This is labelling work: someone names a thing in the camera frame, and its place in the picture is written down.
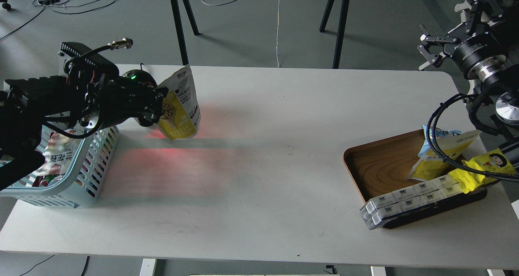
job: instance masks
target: snack bag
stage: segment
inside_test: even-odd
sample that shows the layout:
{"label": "snack bag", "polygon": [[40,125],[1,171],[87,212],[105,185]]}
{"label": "snack bag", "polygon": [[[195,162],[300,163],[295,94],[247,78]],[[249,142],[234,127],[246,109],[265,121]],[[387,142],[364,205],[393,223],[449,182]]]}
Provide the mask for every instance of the snack bag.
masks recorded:
{"label": "snack bag", "polygon": [[57,132],[50,134],[49,143],[43,152],[45,163],[36,171],[39,185],[47,187],[52,181],[59,181],[67,172],[72,163],[72,158],[81,143],[81,139],[71,139]]}
{"label": "snack bag", "polygon": [[[426,139],[423,142],[423,146],[422,146],[420,152],[418,153],[418,157],[422,156],[423,154],[425,154],[430,149],[429,142],[427,141],[427,126],[426,125],[422,125],[422,128],[423,128],[423,135],[426,137]],[[456,135],[460,135],[461,134],[461,130],[448,130],[448,131],[446,131],[446,130],[441,130],[441,129],[438,129],[438,128],[435,129],[435,132],[436,132],[436,137],[456,136]],[[432,137],[432,129],[429,132],[429,136]]]}
{"label": "snack bag", "polygon": [[158,88],[167,88],[167,96],[163,99],[163,114],[157,123],[167,138],[188,139],[198,132],[200,124],[200,107],[196,99],[195,82],[191,67],[186,65]]}
{"label": "snack bag", "polygon": [[[480,156],[473,157],[470,161],[463,161],[467,167],[472,167],[479,171],[491,171],[493,173],[515,174],[513,165],[506,159],[504,154],[498,149]],[[497,179],[489,178],[484,175],[470,173],[462,169],[454,169],[449,175],[459,182],[463,193],[474,191],[476,188],[495,182]]]}
{"label": "snack bag", "polygon": [[[479,130],[473,130],[456,136],[441,137],[437,141],[443,152],[456,160],[480,133]],[[420,181],[432,180],[442,175],[448,166],[449,164],[444,163],[432,150],[428,150],[420,156],[407,178]]]}

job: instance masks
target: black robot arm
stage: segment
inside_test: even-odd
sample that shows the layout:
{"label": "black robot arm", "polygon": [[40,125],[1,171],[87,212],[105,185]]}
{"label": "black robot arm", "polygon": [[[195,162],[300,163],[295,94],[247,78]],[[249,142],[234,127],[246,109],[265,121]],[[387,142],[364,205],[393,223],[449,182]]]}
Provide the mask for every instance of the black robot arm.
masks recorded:
{"label": "black robot arm", "polygon": [[[0,92],[0,190],[38,169],[43,155],[42,125],[73,139],[135,118],[141,126],[157,123],[167,88],[156,89],[151,78],[141,81],[120,76],[115,64],[99,55],[106,49],[130,48],[131,39],[98,49],[63,42],[66,77],[51,76],[6,80],[10,89]],[[65,130],[76,128],[71,134]]]}

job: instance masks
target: gray floor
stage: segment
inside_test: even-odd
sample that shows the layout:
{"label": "gray floor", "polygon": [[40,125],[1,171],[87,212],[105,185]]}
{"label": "gray floor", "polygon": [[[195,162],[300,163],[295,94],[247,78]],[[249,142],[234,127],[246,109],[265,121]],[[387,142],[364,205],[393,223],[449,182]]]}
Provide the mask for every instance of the gray floor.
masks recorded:
{"label": "gray floor", "polygon": [[[0,10],[0,36],[39,12],[39,8],[31,6],[32,0],[9,2],[14,10]],[[338,2],[332,10],[328,32],[322,34],[318,28],[326,0],[280,0],[279,60],[282,67],[331,67]],[[424,61],[416,50],[421,34],[418,25],[423,23],[433,34],[452,28],[459,22],[459,16],[453,11],[458,2],[460,0],[352,0],[340,68],[416,70]],[[219,7],[191,0],[191,5],[203,34],[191,34],[181,8],[191,65],[276,67],[278,0],[240,0]],[[61,41],[97,47],[124,36],[134,39],[134,48],[106,52],[105,57],[115,63],[181,64],[169,0],[118,0],[108,8],[76,16],[43,12],[30,25],[0,41],[0,79],[56,74],[56,53]],[[453,76],[460,91],[467,91],[468,84],[449,61],[441,71]],[[483,141],[487,149],[497,148],[501,143],[485,135]],[[517,186],[507,184],[506,190],[511,201],[519,199]],[[13,201],[0,199],[0,206],[2,226]],[[22,274],[47,257],[0,252],[0,275]],[[84,256],[58,255],[29,275],[80,275],[84,263]],[[138,275],[140,263],[141,259],[137,258],[92,257],[86,275]],[[324,264],[161,261],[157,275],[324,274],[324,268]],[[365,266],[341,265],[337,270],[342,275],[370,275],[369,267]],[[468,276],[485,275],[486,271],[388,268],[387,273],[391,276]]]}

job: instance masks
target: black table leg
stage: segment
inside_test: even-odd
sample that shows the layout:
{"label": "black table leg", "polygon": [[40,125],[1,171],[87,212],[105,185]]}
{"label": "black table leg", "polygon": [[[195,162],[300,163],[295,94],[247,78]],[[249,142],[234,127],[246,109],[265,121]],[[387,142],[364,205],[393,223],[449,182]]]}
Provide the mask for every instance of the black table leg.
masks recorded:
{"label": "black table leg", "polygon": [[180,12],[178,11],[178,0],[170,0],[171,9],[173,10],[173,19],[175,21],[176,37],[178,38],[178,47],[180,48],[180,58],[182,64],[188,65],[186,41],[184,39],[184,30],[182,29],[182,20],[180,19]]}
{"label": "black table leg", "polygon": [[323,33],[326,30],[326,23],[328,23],[328,18],[330,17],[330,12],[332,11],[333,3],[335,0],[328,0],[326,4],[326,9],[324,10],[323,20],[321,21],[321,27],[319,27],[319,32]]}
{"label": "black table leg", "polygon": [[350,0],[343,0],[341,5],[341,16],[339,17],[339,29],[337,29],[337,42],[335,43],[335,55],[333,56],[333,69],[339,68],[341,61],[341,51],[343,49],[344,30],[346,27],[346,19],[348,17],[348,9]]}
{"label": "black table leg", "polygon": [[191,23],[191,29],[193,29],[193,34],[195,36],[201,35],[200,32],[198,32],[198,27],[195,22],[195,16],[193,16],[193,10],[191,10],[191,4],[189,3],[189,0],[182,0],[184,3],[184,8],[186,8],[187,12],[187,18],[189,19],[189,23]]}

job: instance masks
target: cartoon face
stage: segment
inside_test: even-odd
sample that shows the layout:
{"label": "cartoon face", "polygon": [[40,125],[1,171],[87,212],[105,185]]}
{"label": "cartoon face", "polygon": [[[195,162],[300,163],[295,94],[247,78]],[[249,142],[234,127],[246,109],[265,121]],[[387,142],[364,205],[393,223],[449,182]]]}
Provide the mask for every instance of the cartoon face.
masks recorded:
{"label": "cartoon face", "polygon": [[497,156],[492,156],[491,160],[493,162],[495,162],[496,165],[502,165],[503,164],[503,161],[501,160],[501,158],[498,158]]}

